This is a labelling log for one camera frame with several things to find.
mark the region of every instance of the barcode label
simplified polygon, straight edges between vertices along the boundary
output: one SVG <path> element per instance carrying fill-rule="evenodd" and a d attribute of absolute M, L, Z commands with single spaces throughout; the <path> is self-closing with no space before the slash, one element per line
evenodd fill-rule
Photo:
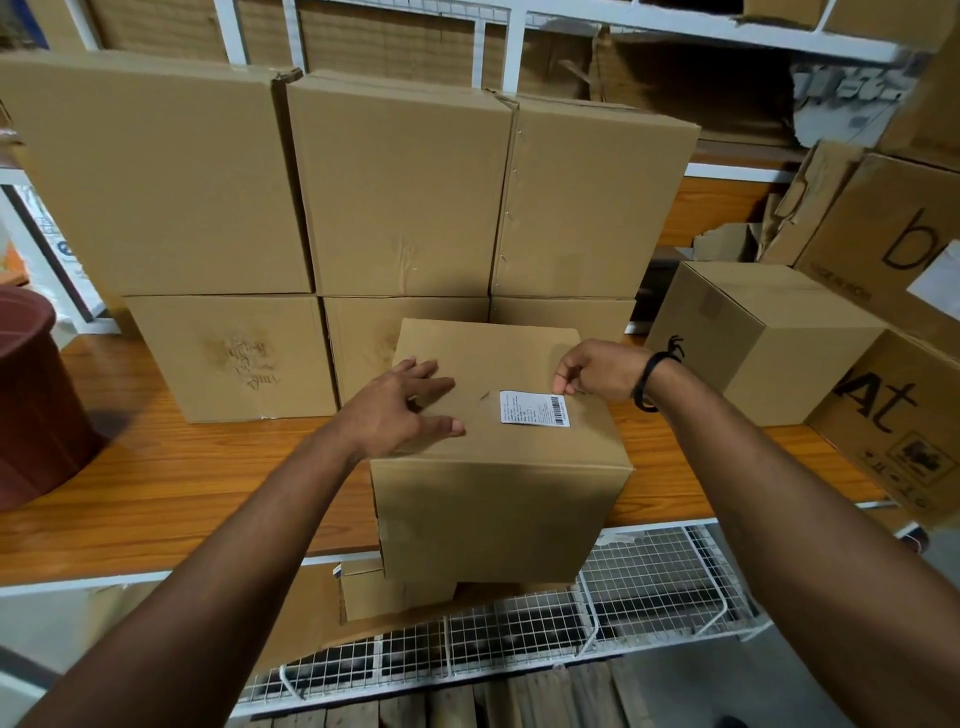
<path fill-rule="evenodd" d="M 500 392 L 500 422 L 504 425 L 570 427 L 566 401 L 558 395 L 533 392 Z"/>

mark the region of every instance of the label sticker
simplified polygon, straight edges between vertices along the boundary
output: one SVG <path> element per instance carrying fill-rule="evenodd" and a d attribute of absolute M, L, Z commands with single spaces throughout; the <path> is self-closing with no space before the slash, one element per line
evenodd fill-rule
<path fill-rule="evenodd" d="M 500 392 L 500 422 L 504 425 L 570 427 L 566 402 L 561 395 L 533 392 Z"/>
<path fill-rule="evenodd" d="M 960 321 L 960 240 L 953 240 L 930 266 L 910 283 L 911 293 L 924 303 Z"/>

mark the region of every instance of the hand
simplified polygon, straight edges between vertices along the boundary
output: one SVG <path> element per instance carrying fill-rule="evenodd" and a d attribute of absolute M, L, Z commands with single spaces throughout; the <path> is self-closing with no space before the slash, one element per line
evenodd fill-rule
<path fill-rule="evenodd" d="M 650 355 L 643 347 L 599 339 L 582 341 L 560 360 L 553 376 L 553 393 L 588 392 L 605 400 L 627 400 Z"/>
<path fill-rule="evenodd" d="M 429 378 L 436 361 L 404 359 L 361 389 L 330 421 L 348 438 L 361 458 L 380 457 L 410 440 L 434 441 L 465 434 L 453 418 L 423 417 L 411 408 L 413 397 L 436 400 L 451 389 L 451 376 Z"/>

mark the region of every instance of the forearm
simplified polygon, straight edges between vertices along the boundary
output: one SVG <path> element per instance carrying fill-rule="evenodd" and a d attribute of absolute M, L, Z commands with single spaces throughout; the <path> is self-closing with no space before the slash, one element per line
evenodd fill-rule
<path fill-rule="evenodd" d="M 356 462 L 336 426 L 304 440 L 23 725 L 222 724 Z"/>
<path fill-rule="evenodd" d="M 647 393 L 752 590 L 841 706 L 936 723 L 960 680 L 958 593 L 680 365 Z"/>

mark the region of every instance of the wooden table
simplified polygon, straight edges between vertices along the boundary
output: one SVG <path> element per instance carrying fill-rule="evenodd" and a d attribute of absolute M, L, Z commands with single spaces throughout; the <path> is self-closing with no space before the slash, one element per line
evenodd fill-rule
<path fill-rule="evenodd" d="M 53 493 L 0 513 L 0 587 L 169 570 L 216 528 L 325 418 L 190 425 L 140 341 L 80 336 L 67 369 L 110 444 Z M 636 471 L 608 527 L 712 517 L 660 415 L 611 412 Z M 855 502 L 883 493 L 806 426 L 770 434 Z M 378 548 L 370 468 L 334 499 L 308 555 Z"/>

